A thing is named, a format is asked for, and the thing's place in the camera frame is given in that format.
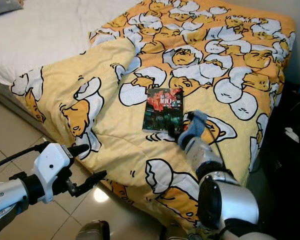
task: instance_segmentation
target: tiled floor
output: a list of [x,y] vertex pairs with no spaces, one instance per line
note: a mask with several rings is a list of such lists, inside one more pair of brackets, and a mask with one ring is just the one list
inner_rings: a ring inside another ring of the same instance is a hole
[[[0,160],[44,141],[43,134],[0,104]],[[0,167],[0,182],[16,173],[30,173],[35,152]],[[89,173],[79,164],[71,167],[71,180],[81,184]],[[110,224],[111,240],[158,240],[161,225],[143,212],[118,201],[97,186],[90,192],[72,198],[65,192],[49,204],[38,203],[18,215],[2,230],[0,240],[71,240],[80,228],[92,220]],[[105,195],[103,202],[98,196]]]

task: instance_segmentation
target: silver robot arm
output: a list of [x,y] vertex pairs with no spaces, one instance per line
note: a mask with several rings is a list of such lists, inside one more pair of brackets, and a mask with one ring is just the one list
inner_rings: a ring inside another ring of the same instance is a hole
[[197,215],[204,226],[219,231],[224,240],[274,240],[260,233],[259,208],[250,190],[240,186],[223,159],[217,156],[200,136],[207,116],[190,114],[188,129],[178,138],[199,180]]
[[106,171],[93,174],[77,186],[69,177],[72,175],[70,166],[74,157],[83,153],[88,145],[66,148],[57,143],[45,142],[38,145],[44,148],[34,161],[31,175],[20,172],[0,182],[0,231],[7,226],[16,215],[37,202],[51,202],[55,195],[69,191],[71,196],[78,197],[90,190],[106,175]]

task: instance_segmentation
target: book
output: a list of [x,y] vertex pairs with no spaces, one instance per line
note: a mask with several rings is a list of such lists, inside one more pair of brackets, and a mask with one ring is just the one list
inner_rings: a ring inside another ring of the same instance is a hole
[[183,90],[150,88],[145,104],[142,129],[145,132],[180,133],[183,122]]

